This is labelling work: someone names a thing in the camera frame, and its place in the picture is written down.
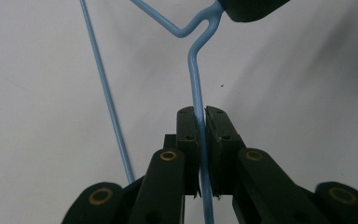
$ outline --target black object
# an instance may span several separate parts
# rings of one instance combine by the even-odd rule
[[[219,0],[233,21],[249,22],[266,17],[289,0]]]
[[[232,195],[240,224],[358,224],[358,191],[336,182],[315,193],[297,186],[262,150],[248,148],[221,109],[206,108],[213,195]],[[177,114],[146,175],[126,188],[100,183],[84,190],[63,223],[183,223],[185,195],[197,195],[200,142],[193,108]]]

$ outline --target hole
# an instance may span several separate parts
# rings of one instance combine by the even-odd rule
[[[164,161],[173,161],[178,155],[174,151],[165,151],[159,154],[159,157]]]
[[[93,205],[101,205],[107,203],[113,196],[113,191],[109,188],[97,189],[89,196],[89,203]]]
[[[295,211],[293,217],[299,223],[310,223],[310,216],[302,211]]]
[[[146,223],[157,224],[162,220],[162,215],[159,212],[149,212],[145,217]]]
[[[357,198],[351,192],[342,188],[331,188],[328,190],[330,196],[341,203],[353,205],[357,203]]]
[[[261,161],[263,160],[263,154],[258,151],[248,151],[246,152],[246,158],[251,161]]]

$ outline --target blue cable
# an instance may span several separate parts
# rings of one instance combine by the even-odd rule
[[[92,50],[94,51],[95,62],[97,63],[98,72],[100,73],[101,82],[103,84],[103,93],[106,99],[107,107],[109,109],[110,119],[112,120],[113,129],[115,130],[115,135],[117,139],[118,149],[120,151],[121,159],[124,163],[124,170],[126,171],[127,180],[129,183],[134,181],[130,159],[127,154],[127,149],[124,143],[123,135],[121,134],[120,125],[118,123],[117,113],[115,110],[115,105],[113,104],[112,94],[109,90],[109,84],[106,79],[106,74],[103,69],[103,61],[101,60],[100,51],[98,49],[97,40],[95,39],[95,34],[92,29],[92,24],[87,10],[85,0],[80,0],[81,7],[83,9],[84,19],[86,20],[87,30],[89,32],[89,40],[91,41]]]
[[[202,202],[204,208],[204,219],[207,224],[214,224],[213,220],[213,201],[211,182],[208,173],[208,151],[205,134],[205,122],[204,111],[202,103],[201,85],[200,85],[200,73],[197,65],[197,54],[199,50],[205,45],[205,43],[214,35],[219,26],[221,16],[224,9],[218,1],[216,1],[210,7],[203,9],[199,12],[194,19],[184,29],[179,29],[172,22],[159,14],[155,9],[149,6],[142,0],[131,0],[136,6],[147,13],[160,25],[166,28],[169,32],[177,37],[185,37],[191,34],[198,25],[207,20],[209,22],[208,28],[205,32],[196,40],[191,46],[187,56],[188,68],[191,79],[191,90],[193,95],[193,106],[197,122],[199,124],[200,140],[201,140],[201,160],[200,160],[200,173],[201,173],[201,190],[202,190]]]

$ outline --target gray background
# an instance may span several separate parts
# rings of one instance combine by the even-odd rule
[[[184,26],[212,0],[147,0]],[[177,39],[128,0],[89,0],[136,177],[176,111],[192,104]],[[249,147],[314,190],[358,189],[358,1],[294,0],[265,19],[221,26],[199,55],[205,105],[225,110]],[[127,180],[76,0],[0,0],[0,223],[59,223],[78,194]],[[216,223],[236,223],[231,197]],[[186,223],[202,223],[200,198]]]

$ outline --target blue cord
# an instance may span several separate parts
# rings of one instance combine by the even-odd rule
[[[219,26],[220,18],[224,12],[224,9],[218,1],[216,1],[210,7],[203,9],[199,12],[194,19],[186,26],[184,29],[179,29],[172,22],[166,19],[164,16],[159,14],[155,9],[149,6],[147,3],[142,0],[131,0],[136,6],[141,10],[147,13],[160,25],[165,27],[169,32],[177,37],[185,37],[191,34],[198,25],[207,20],[209,22],[208,28],[205,32],[196,40],[196,42],[191,46],[190,52],[188,53],[188,68],[190,71],[191,79],[191,90],[193,95],[193,105],[195,110],[195,115],[200,129],[200,140],[201,140],[201,190],[202,190],[202,202],[204,208],[204,219],[207,224],[214,224],[213,220],[213,201],[212,201],[212,191],[211,191],[211,182],[209,179],[208,173],[208,150],[205,134],[205,122],[204,122],[204,112],[202,104],[202,94],[201,94],[201,85],[200,85],[200,73],[197,65],[197,54],[199,50],[205,45],[205,43],[214,35]]]
[[[103,93],[106,99],[107,107],[109,109],[110,119],[112,120],[113,129],[115,130],[115,135],[117,139],[118,149],[120,150],[121,159],[124,163],[124,169],[126,171],[127,180],[129,183],[134,181],[130,159],[127,155],[126,145],[124,143],[123,135],[121,134],[120,125],[118,123],[117,113],[115,110],[115,105],[113,104],[112,94],[109,90],[109,84],[106,79],[106,74],[103,69],[103,61],[101,60],[100,51],[98,49],[97,40],[95,39],[95,34],[92,29],[92,24],[87,10],[85,0],[80,0],[81,7],[83,9],[84,19],[86,20],[87,30],[89,32],[89,40],[91,41],[92,50],[94,51],[95,62],[97,63],[98,72],[100,73],[101,82],[103,84]]]

